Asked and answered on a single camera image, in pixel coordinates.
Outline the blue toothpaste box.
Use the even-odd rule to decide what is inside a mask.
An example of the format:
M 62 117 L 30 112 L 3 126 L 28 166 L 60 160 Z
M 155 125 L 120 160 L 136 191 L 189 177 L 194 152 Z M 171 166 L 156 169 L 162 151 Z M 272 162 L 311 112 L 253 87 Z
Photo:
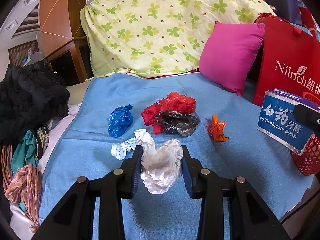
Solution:
M 281 89 L 265 92 L 258 130 L 298 154 L 312 132 L 297 124 L 293 109 L 302 97 Z

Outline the white plastic bag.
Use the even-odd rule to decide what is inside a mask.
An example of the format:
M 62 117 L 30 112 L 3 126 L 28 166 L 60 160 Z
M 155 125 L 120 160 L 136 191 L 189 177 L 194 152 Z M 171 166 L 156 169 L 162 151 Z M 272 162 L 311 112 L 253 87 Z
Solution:
M 135 137 L 120 144 L 113 144 L 111 155 L 123 160 L 127 152 L 142 146 L 142 171 L 140 177 L 151 194 L 164 194 L 182 175 L 183 149 L 177 139 L 165 141 L 156 147 L 153 137 L 146 129 L 135 131 Z

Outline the blue plastic bag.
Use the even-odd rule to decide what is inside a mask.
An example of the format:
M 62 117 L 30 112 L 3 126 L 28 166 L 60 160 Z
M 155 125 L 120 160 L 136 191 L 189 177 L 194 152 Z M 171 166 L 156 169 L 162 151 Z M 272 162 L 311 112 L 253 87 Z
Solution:
M 122 136 L 133 123 L 132 105 L 117 107 L 108 117 L 108 133 L 112 137 Z

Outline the black plastic bag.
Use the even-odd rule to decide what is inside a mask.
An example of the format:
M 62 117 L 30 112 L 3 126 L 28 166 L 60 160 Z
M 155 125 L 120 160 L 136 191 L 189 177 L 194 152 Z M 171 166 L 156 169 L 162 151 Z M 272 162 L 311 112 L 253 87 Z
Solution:
M 162 133 L 178 134 L 181 137 L 191 136 L 199 123 L 197 116 L 173 110 L 163 110 L 155 115 L 155 124 L 160 126 Z

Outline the red plastic bag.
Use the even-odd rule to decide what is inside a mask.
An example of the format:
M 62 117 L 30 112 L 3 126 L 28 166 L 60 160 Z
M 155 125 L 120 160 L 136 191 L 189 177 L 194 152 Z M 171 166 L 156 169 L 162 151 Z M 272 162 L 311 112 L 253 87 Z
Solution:
M 196 100 L 194 98 L 181 95 L 178 92 L 171 92 L 166 98 L 158 100 L 161 110 L 172 110 L 184 114 L 195 112 Z
M 152 126 L 152 130 L 154 134 L 160 134 L 164 131 L 164 127 L 162 125 L 156 124 L 155 116 L 162 110 L 162 105 L 159 103 L 154 103 L 151 106 L 145 108 L 141 116 L 143 118 L 144 124 L 146 126 Z

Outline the red plastic mesh basket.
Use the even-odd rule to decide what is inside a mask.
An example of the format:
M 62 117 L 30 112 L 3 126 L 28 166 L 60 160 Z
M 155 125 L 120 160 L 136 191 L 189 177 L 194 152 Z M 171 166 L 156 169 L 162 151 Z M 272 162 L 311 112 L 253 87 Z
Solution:
M 319 98 L 310 93 L 304 92 L 303 97 L 298 104 L 303 104 L 315 111 L 319 112 Z M 319 172 L 319 137 L 317 137 L 311 129 L 312 134 L 304 145 L 303 149 L 298 153 L 291 152 L 292 159 L 296 167 L 305 176 L 316 174 Z

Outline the red Nilrich paper bag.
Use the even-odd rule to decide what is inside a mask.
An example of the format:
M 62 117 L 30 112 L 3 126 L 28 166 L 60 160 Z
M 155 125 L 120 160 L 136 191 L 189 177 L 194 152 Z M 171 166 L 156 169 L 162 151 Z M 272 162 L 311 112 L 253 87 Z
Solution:
M 263 56 L 253 103 L 273 89 L 319 104 L 319 41 L 296 26 L 267 18 Z

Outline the striped colourful cloth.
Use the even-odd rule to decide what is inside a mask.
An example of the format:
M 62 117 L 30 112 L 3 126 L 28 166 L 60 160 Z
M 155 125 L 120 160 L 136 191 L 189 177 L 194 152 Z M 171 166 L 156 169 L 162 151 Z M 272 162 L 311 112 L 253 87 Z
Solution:
M 30 229 L 33 233 L 40 226 L 39 208 L 42 192 L 42 174 L 32 163 L 27 163 L 13 173 L 10 164 L 12 161 L 12 146 L 1 148 L 1 175 L 4 196 L 12 204 L 25 207 L 24 216 L 29 219 Z

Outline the teal garment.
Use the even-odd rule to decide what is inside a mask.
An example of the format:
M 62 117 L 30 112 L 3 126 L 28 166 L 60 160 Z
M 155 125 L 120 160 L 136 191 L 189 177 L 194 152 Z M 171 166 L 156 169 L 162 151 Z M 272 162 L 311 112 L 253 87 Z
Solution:
M 35 154 L 36 137 L 31 130 L 27 130 L 25 135 L 20 139 L 20 142 L 12 156 L 12 172 L 16 173 L 19 168 L 24 167 L 28 163 L 32 163 L 37 167 L 39 162 L 35 159 Z

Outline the orange crumpled wrapper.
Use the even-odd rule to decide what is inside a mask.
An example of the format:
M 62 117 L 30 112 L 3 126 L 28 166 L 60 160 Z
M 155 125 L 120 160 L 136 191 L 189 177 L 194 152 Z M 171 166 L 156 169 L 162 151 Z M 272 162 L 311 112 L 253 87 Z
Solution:
M 223 131 L 226 126 L 227 124 L 220 121 L 218 116 L 215 114 L 208 123 L 207 132 L 214 141 L 227 141 L 229 140 L 229 137 L 225 136 Z

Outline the magenta pillow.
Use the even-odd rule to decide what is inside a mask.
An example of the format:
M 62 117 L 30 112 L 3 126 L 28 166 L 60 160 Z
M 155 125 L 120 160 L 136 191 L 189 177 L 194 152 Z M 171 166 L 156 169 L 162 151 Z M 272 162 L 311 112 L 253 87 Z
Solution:
M 225 90 L 243 96 L 247 74 L 265 37 L 263 23 L 215 22 L 199 59 L 202 75 Z

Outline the red shiny foil bag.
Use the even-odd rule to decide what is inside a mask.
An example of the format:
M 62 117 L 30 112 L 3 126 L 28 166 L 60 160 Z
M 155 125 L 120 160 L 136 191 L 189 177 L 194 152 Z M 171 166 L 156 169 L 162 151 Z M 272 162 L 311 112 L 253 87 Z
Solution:
M 283 19 L 276 15 L 272 15 L 269 12 L 262 12 L 262 13 L 259 13 L 259 16 L 255 20 L 255 23 L 265 24 L 267 22 L 267 19 L 273 19 L 273 20 L 278 20 L 283 22 Z

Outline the pile of black clothes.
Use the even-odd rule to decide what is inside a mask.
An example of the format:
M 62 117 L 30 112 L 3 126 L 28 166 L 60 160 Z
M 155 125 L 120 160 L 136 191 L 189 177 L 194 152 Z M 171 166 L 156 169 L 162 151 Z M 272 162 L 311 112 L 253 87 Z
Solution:
M 29 129 L 68 114 L 69 91 L 47 61 L 8 65 L 1 81 L 1 143 L 12 144 Z

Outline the wooden headboard cabinet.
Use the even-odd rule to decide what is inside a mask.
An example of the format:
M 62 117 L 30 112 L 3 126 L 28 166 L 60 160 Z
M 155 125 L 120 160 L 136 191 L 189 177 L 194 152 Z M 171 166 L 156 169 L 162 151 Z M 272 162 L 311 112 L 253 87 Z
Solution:
M 40 0 L 39 19 L 44 59 L 66 85 L 93 76 L 87 37 L 80 22 L 86 0 Z

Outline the clover-print yellow quilt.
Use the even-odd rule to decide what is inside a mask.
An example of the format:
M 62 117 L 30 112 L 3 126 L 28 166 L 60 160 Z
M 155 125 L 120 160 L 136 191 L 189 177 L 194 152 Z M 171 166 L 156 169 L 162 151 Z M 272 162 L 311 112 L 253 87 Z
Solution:
M 95 77 L 197 69 L 216 22 L 253 23 L 263 0 L 93 0 L 80 11 Z

